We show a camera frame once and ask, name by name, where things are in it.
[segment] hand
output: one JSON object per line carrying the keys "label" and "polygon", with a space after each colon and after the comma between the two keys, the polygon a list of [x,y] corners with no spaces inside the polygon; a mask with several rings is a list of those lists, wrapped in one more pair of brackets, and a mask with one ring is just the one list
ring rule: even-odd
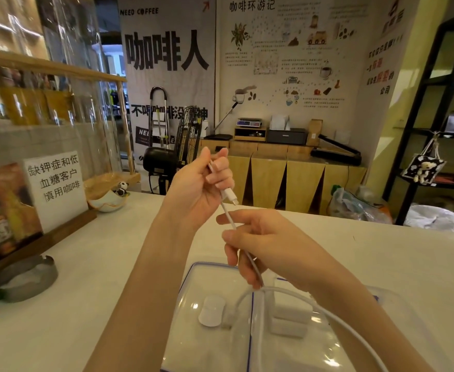
{"label": "hand", "polygon": [[[276,210],[236,210],[230,215],[235,223],[243,225],[236,231],[222,233],[228,264],[238,265],[239,272],[254,289],[259,289],[261,282],[245,252],[256,257],[260,273],[268,268],[303,291],[318,289],[336,275],[349,273],[317,242]],[[217,222],[229,224],[225,214],[219,215]]]}
{"label": "hand", "polygon": [[[229,150],[223,148],[212,156],[207,147],[203,148],[194,162],[175,174],[162,208],[197,231],[220,205],[220,190],[234,188],[228,154]],[[211,160],[214,173],[208,168]]]}

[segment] small bowl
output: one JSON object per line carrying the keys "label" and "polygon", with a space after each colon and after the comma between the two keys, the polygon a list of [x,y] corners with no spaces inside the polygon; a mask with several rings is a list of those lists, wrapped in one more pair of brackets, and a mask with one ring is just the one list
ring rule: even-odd
{"label": "small bowl", "polygon": [[111,190],[97,200],[87,201],[89,206],[104,213],[111,213],[112,211],[118,210],[124,206],[126,202],[127,197],[120,197]]}

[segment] black fan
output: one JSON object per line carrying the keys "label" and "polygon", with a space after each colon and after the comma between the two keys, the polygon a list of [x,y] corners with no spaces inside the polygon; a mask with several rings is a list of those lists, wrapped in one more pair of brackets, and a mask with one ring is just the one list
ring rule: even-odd
{"label": "black fan", "polygon": [[[149,177],[158,176],[160,194],[165,195],[166,181],[171,182],[179,169],[191,163],[198,153],[203,113],[197,106],[189,106],[184,110],[177,130],[174,150],[162,147],[149,147],[143,157],[143,167]],[[150,129],[150,141],[153,140]]]}

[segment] person's right hand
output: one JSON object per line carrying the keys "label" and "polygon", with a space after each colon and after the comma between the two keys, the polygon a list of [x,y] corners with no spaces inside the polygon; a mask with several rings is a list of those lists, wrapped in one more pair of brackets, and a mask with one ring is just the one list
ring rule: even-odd
{"label": "person's right hand", "polygon": [[[261,283],[243,251],[256,257],[260,273],[268,268],[303,291],[324,289],[329,279],[347,275],[346,268],[278,211],[236,210],[230,215],[235,223],[243,225],[222,233],[228,264],[238,265],[254,289],[259,289]],[[225,214],[219,215],[217,222],[229,223]]]}

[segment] metal ashtray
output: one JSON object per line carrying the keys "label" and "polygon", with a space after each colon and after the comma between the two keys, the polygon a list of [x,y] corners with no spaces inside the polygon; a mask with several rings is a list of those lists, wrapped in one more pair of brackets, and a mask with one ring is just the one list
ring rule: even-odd
{"label": "metal ashtray", "polygon": [[0,271],[0,299],[8,303],[30,299],[49,288],[57,278],[52,257],[23,259]]}

